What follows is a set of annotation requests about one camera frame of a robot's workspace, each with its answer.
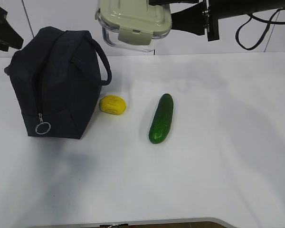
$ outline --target zipper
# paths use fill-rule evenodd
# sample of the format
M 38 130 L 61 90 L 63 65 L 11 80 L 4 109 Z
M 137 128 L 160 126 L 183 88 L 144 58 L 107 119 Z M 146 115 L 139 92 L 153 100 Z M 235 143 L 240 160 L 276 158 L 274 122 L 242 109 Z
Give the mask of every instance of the zipper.
M 36 133 L 39 134 L 39 135 L 43 135 L 43 134 L 46 134 L 50 131 L 51 129 L 51 124 L 48 123 L 48 122 L 44 122 L 43 121 L 43 101 L 42 101 L 42 85 L 43 85 L 43 78 L 44 78 L 44 71 L 45 71 L 45 68 L 47 66 L 47 63 L 48 63 L 48 60 L 50 58 L 50 55 L 52 53 L 52 50 L 53 50 L 53 47 L 54 45 L 56 44 L 57 40 L 66 33 L 67 31 L 63 32 L 62 34 L 60 34 L 53 42 L 47 56 L 45 57 L 45 59 L 43 60 L 42 64 L 41 64 L 41 68 L 40 70 L 35 74 L 35 76 L 33 77 L 33 80 L 32 80 L 32 86 L 33 86 L 33 92 L 34 92 L 34 97 L 35 97 L 35 103 L 36 103 L 36 110 L 37 110 L 37 115 L 39 117 L 39 121 L 40 123 L 36 126 Z M 48 129 L 43 132 L 43 133 L 40 133 L 38 131 L 38 128 L 42 125 L 45 125 L 47 124 L 48 125 Z

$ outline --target food container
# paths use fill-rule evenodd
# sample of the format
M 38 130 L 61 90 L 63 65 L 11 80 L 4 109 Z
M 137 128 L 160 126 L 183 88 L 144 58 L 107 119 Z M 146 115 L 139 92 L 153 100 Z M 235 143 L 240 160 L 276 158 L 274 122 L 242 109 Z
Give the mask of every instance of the food container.
M 112 47 L 145 52 L 171 30 L 169 5 L 151 6 L 149 0 L 99 0 L 96 19 L 105 42 Z

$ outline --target green cucumber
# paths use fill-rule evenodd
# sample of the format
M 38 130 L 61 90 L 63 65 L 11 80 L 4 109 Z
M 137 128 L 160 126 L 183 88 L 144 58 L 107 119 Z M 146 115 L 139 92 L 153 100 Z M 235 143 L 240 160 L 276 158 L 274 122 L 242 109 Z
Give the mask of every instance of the green cucumber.
M 158 104 L 153 122 L 149 131 L 149 140 L 153 144 L 162 143 L 168 136 L 173 117 L 173 98 L 164 94 Z

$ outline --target lemon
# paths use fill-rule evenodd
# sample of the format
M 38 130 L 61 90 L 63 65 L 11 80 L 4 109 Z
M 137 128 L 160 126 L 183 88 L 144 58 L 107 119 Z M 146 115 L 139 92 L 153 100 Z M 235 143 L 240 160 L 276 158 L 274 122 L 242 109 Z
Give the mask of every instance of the lemon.
M 105 113 L 121 115 L 126 110 L 126 103 L 121 97 L 108 95 L 100 100 L 99 107 Z

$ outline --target fabric bag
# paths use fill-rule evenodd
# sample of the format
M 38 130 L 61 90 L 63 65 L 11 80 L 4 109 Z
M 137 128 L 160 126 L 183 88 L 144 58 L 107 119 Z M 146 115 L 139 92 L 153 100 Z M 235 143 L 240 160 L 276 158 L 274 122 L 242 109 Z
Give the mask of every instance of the fabric bag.
M 100 56 L 108 77 L 101 79 Z M 42 28 L 5 68 L 28 136 L 80 139 L 102 86 L 112 79 L 109 62 L 88 31 Z

